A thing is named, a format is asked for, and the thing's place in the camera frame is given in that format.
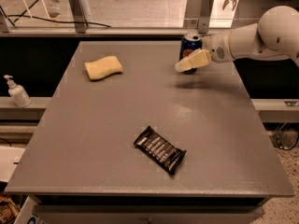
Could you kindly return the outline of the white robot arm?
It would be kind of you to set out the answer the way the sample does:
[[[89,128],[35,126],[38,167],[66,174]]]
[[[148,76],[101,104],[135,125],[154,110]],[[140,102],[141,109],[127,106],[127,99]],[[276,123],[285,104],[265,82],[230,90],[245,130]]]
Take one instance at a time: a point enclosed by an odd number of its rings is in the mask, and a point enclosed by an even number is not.
[[[175,65],[182,73],[211,62],[249,58],[258,61],[291,59],[299,66],[299,12],[286,6],[267,10],[258,23],[201,38],[202,47]]]

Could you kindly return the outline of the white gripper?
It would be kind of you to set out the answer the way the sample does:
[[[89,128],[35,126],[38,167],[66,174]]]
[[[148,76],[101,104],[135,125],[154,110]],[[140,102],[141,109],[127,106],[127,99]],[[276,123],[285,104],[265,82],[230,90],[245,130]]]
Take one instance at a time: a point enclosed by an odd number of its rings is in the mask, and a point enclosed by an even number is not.
[[[187,57],[175,64],[177,72],[185,72],[193,68],[206,66],[212,61],[215,63],[232,62],[233,57],[230,50],[230,31],[207,35],[202,38],[203,49],[194,50]]]

